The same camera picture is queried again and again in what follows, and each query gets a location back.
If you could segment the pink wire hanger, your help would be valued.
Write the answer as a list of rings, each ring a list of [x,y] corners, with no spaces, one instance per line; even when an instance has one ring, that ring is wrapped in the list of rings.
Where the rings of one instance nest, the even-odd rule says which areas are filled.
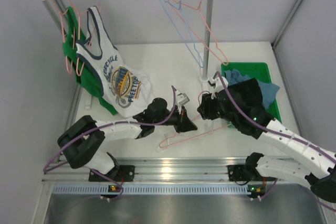
[[[171,148],[172,146],[176,146],[199,137],[211,135],[218,130],[226,129],[232,126],[231,123],[226,121],[224,123],[217,123],[218,126],[216,126],[215,121],[208,121],[208,124],[206,124],[206,122],[202,120],[202,117],[199,113],[192,118],[192,122],[196,124],[197,130],[185,133],[174,133],[172,135],[164,135],[164,139],[158,144],[156,151],[161,152]]]

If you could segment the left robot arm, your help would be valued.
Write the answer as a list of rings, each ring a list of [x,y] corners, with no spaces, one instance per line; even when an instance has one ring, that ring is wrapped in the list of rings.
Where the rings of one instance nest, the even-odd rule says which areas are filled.
[[[114,180],[120,165],[111,153],[103,150],[103,143],[145,138],[156,126],[172,126],[176,133],[197,130],[185,106],[174,105],[168,110],[164,99],[155,98],[143,112],[127,121],[108,122],[106,127],[85,115],[58,138],[57,144],[72,169],[87,167],[104,180]]]

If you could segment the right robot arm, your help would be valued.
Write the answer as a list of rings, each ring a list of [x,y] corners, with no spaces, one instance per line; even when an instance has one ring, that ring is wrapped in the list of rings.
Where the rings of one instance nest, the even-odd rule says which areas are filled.
[[[253,152],[244,164],[249,180],[272,177],[299,184],[317,197],[335,202],[335,153],[313,145],[269,114],[262,99],[225,90],[202,96],[198,112],[204,120],[229,121],[242,134],[262,140],[290,156],[293,161]]]

